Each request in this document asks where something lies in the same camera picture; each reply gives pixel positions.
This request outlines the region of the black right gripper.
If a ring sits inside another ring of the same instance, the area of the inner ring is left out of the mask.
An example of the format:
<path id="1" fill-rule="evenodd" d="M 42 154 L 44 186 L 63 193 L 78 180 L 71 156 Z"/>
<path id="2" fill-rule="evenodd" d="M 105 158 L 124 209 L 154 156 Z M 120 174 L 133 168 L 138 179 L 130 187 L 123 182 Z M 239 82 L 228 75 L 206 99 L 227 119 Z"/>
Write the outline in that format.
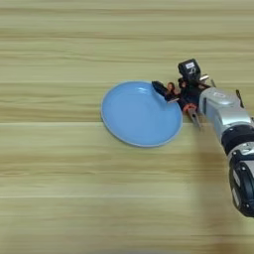
<path id="1" fill-rule="evenodd" d="M 178 80 L 179 86 L 169 82 L 167 87 L 155 80 L 152 82 L 152 86 L 168 102 L 177 102 L 182 112 L 187 112 L 190 109 L 198 109 L 200 94 L 209 88 L 209 85 L 205 83 L 207 79 L 207 75 L 194 77 L 190 80 L 181 77 Z"/>

